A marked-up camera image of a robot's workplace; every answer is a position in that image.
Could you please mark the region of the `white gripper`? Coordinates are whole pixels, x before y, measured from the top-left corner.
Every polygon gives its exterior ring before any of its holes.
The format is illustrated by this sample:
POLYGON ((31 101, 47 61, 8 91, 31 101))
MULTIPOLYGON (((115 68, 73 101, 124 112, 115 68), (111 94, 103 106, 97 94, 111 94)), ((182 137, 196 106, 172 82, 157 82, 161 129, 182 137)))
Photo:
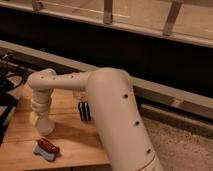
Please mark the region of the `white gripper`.
POLYGON ((35 125, 38 120, 38 115, 47 115, 50 111, 52 103, 52 90, 33 91, 31 98, 31 108, 34 112, 30 113, 29 121, 32 125, 35 125))

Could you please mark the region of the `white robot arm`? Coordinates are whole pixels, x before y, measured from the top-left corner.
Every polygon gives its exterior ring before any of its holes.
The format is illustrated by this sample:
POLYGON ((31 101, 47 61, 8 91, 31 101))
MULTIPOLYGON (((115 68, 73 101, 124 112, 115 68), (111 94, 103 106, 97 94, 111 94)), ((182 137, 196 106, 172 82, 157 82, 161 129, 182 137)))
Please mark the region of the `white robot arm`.
POLYGON ((48 118, 56 88, 84 91, 97 132, 113 171, 164 171, 137 108, 131 76, 124 70, 99 68, 58 75, 52 69, 35 72, 27 83, 33 90, 31 107, 42 135, 54 123, 48 118))

